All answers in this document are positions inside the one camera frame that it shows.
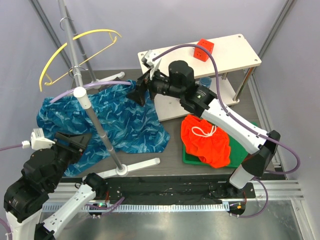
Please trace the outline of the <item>yellow clothes hanger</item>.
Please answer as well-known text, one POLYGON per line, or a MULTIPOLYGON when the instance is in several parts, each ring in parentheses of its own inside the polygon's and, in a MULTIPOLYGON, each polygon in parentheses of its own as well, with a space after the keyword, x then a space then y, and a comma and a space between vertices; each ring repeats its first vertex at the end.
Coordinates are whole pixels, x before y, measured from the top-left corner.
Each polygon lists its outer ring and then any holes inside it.
MULTIPOLYGON (((92 35, 92 34, 96 34, 96 33, 108 33, 108 36, 111 40, 111 43, 109 45, 107 45, 106 47, 102 48, 101 50, 97 51, 96 53, 94 53, 93 55, 91 55, 89 58, 83 60, 79 65, 82 66, 83 64, 87 63, 89 60, 95 58, 97 55, 101 54, 102 52, 104 52, 105 50, 107 50, 108 48, 110 48, 111 46, 113 46, 117 41, 118 38, 122 38, 123 36, 118 33, 115 30, 112 29, 93 29, 93 30, 89 30, 89 31, 85 31, 83 33, 80 33, 76 36, 74 36, 72 38, 73 41, 79 40, 80 38, 83 38, 87 35, 92 35)), ((55 80, 52 80, 50 77, 48 77, 49 82, 45 82, 43 83, 44 77, 47 74, 48 68, 51 66, 52 62, 55 60, 55 58, 62 52, 62 50, 64 50, 67 47, 68 43, 65 42, 64 44, 62 44, 53 54, 52 56, 49 58, 49 60, 46 62, 44 68, 42 69, 42 72, 39 76, 39 80, 38 80, 38 87, 39 87, 39 91, 43 92, 43 85, 45 86, 52 86, 55 83, 57 83, 58 81, 60 81, 62 78, 64 78, 66 75, 69 74, 69 70, 64 73, 63 75, 61 75, 60 77, 58 77, 55 80)))

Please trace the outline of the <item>orange shorts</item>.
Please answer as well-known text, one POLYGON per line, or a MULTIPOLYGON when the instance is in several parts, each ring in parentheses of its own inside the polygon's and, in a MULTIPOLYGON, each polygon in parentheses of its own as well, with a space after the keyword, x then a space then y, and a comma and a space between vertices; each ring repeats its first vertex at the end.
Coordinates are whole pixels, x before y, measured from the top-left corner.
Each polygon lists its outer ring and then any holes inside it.
POLYGON ((230 164, 230 138, 220 127, 194 115, 187 115, 181 122, 181 140, 187 154, 213 168, 230 164))

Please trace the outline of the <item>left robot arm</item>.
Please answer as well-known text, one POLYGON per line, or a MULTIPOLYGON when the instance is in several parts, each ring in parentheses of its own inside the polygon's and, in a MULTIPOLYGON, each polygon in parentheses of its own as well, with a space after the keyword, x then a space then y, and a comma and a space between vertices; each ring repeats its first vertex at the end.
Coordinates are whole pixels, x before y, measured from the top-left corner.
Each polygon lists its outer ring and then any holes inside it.
POLYGON ((35 147, 21 170, 21 178, 8 187, 4 209, 10 240, 55 240, 89 201, 102 199, 107 182, 90 173, 75 194, 53 215, 40 222, 44 203, 54 193, 68 166, 77 163, 92 135, 57 132, 47 146, 35 147))

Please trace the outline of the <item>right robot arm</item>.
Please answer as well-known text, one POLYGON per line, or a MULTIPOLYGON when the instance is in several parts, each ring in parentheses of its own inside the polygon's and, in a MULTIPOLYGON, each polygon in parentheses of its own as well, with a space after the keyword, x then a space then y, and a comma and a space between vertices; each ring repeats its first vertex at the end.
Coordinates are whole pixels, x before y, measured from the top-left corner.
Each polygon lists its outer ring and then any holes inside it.
POLYGON ((238 197, 250 180, 261 177, 275 155, 281 135, 256 127, 225 106, 213 91, 196 83, 194 70, 183 60, 171 62, 167 76, 149 68, 126 96, 144 106, 146 92, 151 99, 157 94, 179 99, 186 111, 220 127, 245 148, 247 157, 225 186, 230 197, 238 197))

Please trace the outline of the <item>purple clothes hanger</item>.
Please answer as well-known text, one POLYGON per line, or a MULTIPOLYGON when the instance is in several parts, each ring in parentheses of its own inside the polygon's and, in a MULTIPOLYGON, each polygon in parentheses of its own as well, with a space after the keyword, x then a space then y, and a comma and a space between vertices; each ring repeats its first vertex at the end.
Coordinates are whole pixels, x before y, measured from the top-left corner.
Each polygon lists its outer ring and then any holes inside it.
MULTIPOLYGON (((127 85, 130 86, 132 83, 129 81, 119 81, 119 80, 112 80, 112 81, 103 81, 103 82, 94 82, 94 83, 88 83, 85 84, 83 87, 85 89, 90 89, 93 87, 100 87, 100 86, 107 86, 107 85, 127 85)), ((74 92, 75 88, 67 90, 60 95, 54 97, 50 103, 55 103, 56 101, 60 100, 63 97, 66 97, 69 94, 72 94, 74 92)))

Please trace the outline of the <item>blue patterned shorts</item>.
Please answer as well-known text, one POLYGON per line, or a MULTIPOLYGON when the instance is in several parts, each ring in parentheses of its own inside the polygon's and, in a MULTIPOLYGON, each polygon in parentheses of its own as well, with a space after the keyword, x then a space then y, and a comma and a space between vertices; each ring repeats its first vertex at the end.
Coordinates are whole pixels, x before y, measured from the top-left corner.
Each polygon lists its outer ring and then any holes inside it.
MULTIPOLYGON (((170 140, 170 134, 160 123, 149 94, 145 94, 144 106, 127 98, 127 94, 135 86, 136 83, 129 80, 127 85, 117 84, 90 94, 88 98, 117 152, 162 153, 170 140)), ((53 102, 51 97, 45 98, 36 122, 45 137, 51 140, 56 132, 71 135, 92 134, 81 159, 69 165, 65 171, 67 177, 75 177, 110 156, 89 116, 73 96, 65 96, 56 102, 53 102)))

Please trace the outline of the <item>grey clothes rack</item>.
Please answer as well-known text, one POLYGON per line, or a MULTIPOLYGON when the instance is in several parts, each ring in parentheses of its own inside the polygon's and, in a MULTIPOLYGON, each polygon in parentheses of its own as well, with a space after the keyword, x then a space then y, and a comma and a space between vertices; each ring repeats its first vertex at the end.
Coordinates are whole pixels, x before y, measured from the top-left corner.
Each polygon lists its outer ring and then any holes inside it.
POLYGON ((145 168, 158 165, 161 162, 158 157, 141 161, 138 163, 130 164, 130 165, 125 165, 121 163, 120 159, 116 154, 114 147, 112 146, 107 136, 107 133, 104 131, 100 121, 98 120, 98 117, 92 107, 92 103, 89 100, 87 90, 84 88, 82 74, 80 71, 80 65, 79 65, 77 53, 74 46, 74 40, 73 40, 74 33, 71 28, 71 20, 68 18, 68 15, 67 15, 65 2, 63 0, 58 0, 57 2, 59 6, 60 15, 61 15, 61 23, 65 31, 66 42, 70 52, 71 71, 73 73, 73 76, 75 78, 75 83, 76 83, 76 88, 73 91, 73 96, 77 98, 78 102, 80 103, 82 108, 85 110, 86 114, 89 116, 101 141, 103 142, 104 146, 106 147, 107 151, 109 152, 110 156, 112 157, 116 165, 115 169, 101 172, 98 175, 104 179, 115 177, 115 176, 125 177, 128 173, 131 173, 133 171, 142 170, 145 168))

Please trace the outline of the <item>blue cup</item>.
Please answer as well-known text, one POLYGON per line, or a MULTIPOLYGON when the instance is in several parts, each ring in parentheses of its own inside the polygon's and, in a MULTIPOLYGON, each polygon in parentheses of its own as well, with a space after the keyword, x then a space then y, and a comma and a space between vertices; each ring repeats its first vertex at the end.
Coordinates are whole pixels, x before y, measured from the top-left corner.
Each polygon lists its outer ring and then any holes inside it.
POLYGON ((198 84, 209 89, 212 84, 212 78, 209 76, 201 77, 198 81, 198 84))

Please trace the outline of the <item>red cube power socket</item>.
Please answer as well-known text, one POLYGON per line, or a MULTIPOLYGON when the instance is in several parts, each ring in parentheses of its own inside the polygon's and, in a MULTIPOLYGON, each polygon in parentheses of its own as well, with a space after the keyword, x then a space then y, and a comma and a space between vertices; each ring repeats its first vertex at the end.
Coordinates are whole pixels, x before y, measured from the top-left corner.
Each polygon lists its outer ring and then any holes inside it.
MULTIPOLYGON (((212 54, 215 44, 211 41, 208 41, 204 38, 202 38, 198 43, 198 46, 206 49, 210 54, 212 54)), ((209 59, 208 54, 202 49, 195 47, 193 52, 193 57, 202 61, 206 62, 209 59)))

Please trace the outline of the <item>white two-tier shelf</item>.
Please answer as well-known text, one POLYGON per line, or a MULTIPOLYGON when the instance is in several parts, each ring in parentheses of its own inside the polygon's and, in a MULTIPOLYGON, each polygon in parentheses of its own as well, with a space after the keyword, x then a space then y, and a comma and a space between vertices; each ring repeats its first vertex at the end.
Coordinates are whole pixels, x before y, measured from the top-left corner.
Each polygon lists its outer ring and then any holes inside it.
MULTIPOLYGON (((219 92, 225 105, 231 106, 239 103, 235 100, 236 92, 231 86, 226 74, 238 70, 257 67, 261 64, 254 49, 242 34, 235 34, 212 38, 208 40, 214 43, 212 56, 217 65, 219 74, 219 92)), ((184 47, 170 52, 161 58, 159 70, 165 75, 169 74, 169 64, 182 60, 194 70, 196 80, 203 77, 211 77, 210 90, 217 91, 215 71, 211 60, 203 62, 194 57, 193 47, 184 47)), ((179 100, 169 96, 156 95, 154 98, 155 110, 159 120, 167 121, 186 116, 188 112, 179 103, 179 100)))

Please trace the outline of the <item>green plastic tray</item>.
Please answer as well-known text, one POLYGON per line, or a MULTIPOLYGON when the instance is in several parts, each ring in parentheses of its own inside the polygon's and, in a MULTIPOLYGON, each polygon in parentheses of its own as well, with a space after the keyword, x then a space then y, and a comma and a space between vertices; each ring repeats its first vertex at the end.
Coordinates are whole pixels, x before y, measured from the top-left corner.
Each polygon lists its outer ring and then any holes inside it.
MULTIPOLYGON (((237 140, 235 140, 229 134, 228 134, 228 136, 229 136, 229 146, 231 148, 231 152, 229 155, 230 163, 229 163, 229 165, 224 166, 224 167, 236 168, 247 157, 248 152, 245 150, 245 148, 237 140)), ((189 165, 196 165, 196 166, 210 166, 208 164, 201 162, 197 156, 188 154, 186 152, 185 145, 183 143, 182 143, 182 145, 183 145, 183 147, 182 147, 182 162, 183 163, 189 164, 189 165)))

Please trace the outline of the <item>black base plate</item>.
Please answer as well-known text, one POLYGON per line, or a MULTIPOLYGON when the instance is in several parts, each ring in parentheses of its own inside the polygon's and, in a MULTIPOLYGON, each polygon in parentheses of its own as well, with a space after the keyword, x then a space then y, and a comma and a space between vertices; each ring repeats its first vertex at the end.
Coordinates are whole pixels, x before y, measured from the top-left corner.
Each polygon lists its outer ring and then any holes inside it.
POLYGON ((111 203, 124 197, 126 204, 181 205, 183 201, 203 201, 207 198, 253 199, 256 194, 250 182, 237 189, 217 175, 185 175, 108 178, 102 192, 96 194, 97 200, 106 197, 111 203))

